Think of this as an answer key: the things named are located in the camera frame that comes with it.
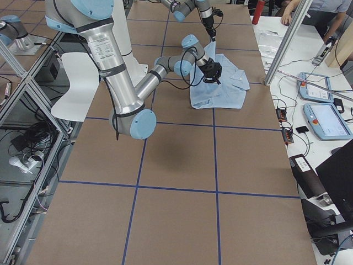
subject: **gray shirt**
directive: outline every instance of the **gray shirt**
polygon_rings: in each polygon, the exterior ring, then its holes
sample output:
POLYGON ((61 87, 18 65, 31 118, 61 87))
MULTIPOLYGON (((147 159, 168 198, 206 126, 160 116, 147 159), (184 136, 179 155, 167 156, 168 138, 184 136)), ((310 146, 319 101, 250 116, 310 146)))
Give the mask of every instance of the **gray shirt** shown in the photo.
POLYGON ((346 12, 352 0, 313 0, 310 9, 326 12, 346 12))

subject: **red bottle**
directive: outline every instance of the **red bottle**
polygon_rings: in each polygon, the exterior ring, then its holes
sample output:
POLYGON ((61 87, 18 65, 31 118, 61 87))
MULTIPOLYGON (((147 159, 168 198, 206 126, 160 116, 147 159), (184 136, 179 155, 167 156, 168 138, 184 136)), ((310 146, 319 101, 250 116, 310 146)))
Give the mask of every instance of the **red bottle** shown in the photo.
POLYGON ((261 13, 263 12, 264 6, 265 6, 265 0, 258 0, 258 4, 256 5, 255 14, 253 17, 253 25, 258 24, 261 13))

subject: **white desk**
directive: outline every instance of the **white desk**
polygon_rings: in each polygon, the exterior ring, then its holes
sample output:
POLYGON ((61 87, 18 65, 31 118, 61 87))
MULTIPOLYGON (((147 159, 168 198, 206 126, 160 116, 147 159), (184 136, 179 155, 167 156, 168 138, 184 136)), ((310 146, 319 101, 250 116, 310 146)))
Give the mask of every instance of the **white desk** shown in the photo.
MULTIPOLYGON (((280 18, 277 17, 261 17, 259 20, 258 25, 254 25, 254 31, 256 34, 256 37, 258 36, 258 32, 261 30, 270 30, 270 31, 275 31, 279 35, 284 36, 286 30, 288 27, 283 26, 280 23, 280 18)), ((297 61, 297 60, 303 60, 303 59, 311 59, 313 58, 320 47, 323 45, 323 41, 320 38, 319 34, 315 30, 313 26, 307 26, 307 25, 302 25, 297 33, 297 35, 294 37, 294 40, 290 46, 289 51, 287 52, 282 65, 285 65, 287 63, 290 63, 292 61, 297 61)), ((268 63, 272 62, 272 59, 262 57, 264 67, 269 67, 270 65, 268 63)), ((312 72, 314 70, 315 66, 311 64, 311 61, 300 61, 300 62, 293 62, 288 66, 282 66, 280 67, 281 70, 290 73, 292 75, 298 76, 300 72, 312 72)), ((320 66, 318 66, 314 73, 319 73, 321 75, 327 75, 327 76, 334 76, 341 71, 338 68, 328 68, 326 66, 326 63, 323 62, 320 66)), ((280 94, 280 87, 279 87, 279 80, 283 75, 280 73, 277 73, 270 88, 271 88, 271 94, 274 95, 273 98, 280 98, 284 100, 287 103, 287 106, 294 106, 295 102, 282 96, 280 94)), ((348 81, 344 77, 344 75, 338 75, 336 77, 330 78, 331 86, 333 90, 347 90, 347 91, 352 91, 350 85, 348 84, 348 81)), ((291 98, 296 98, 298 94, 298 88, 296 85, 296 80, 293 78, 283 78, 281 81, 281 90, 282 94, 291 97, 291 98)), ((353 93, 347 92, 344 93, 345 95, 349 97, 353 97, 353 93)), ((331 154, 330 151, 336 147, 340 147, 345 145, 348 141, 320 141, 316 135, 312 132, 310 126, 307 124, 307 119, 304 117, 303 113, 303 105, 305 103, 308 103, 306 100, 302 100, 300 96, 297 98, 297 106, 295 108, 288 108, 287 109, 287 118, 289 122, 293 125, 293 128, 299 127, 299 126, 307 126, 309 128, 309 132, 307 132, 308 138, 311 144, 310 152, 307 155, 306 159, 308 162, 311 164, 313 168, 316 168, 319 164, 321 164, 324 160, 326 160, 331 154)), ((353 107, 353 102, 349 102, 348 100, 343 99, 343 104, 345 108, 345 112, 342 114, 344 119, 350 119, 353 118, 351 117, 350 114, 350 108, 353 107)), ((306 150, 305 144, 296 136, 294 136, 294 144, 290 144, 288 146, 288 157, 304 153, 306 150)), ((334 206, 326 207, 324 208, 325 210, 328 209, 334 209, 337 212, 337 209, 334 206)), ((315 252, 315 256, 317 259, 317 263, 319 265, 322 265, 323 262, 326 259, 333 259, 332 257, 329 256, 322 256, 316 246, 313 244, 313 249, 315 252)), ((338 254, 338 257, 335 261, 335 265, 352 265, 353 264, 353 250, 344 250, 341 251, 338 254)))

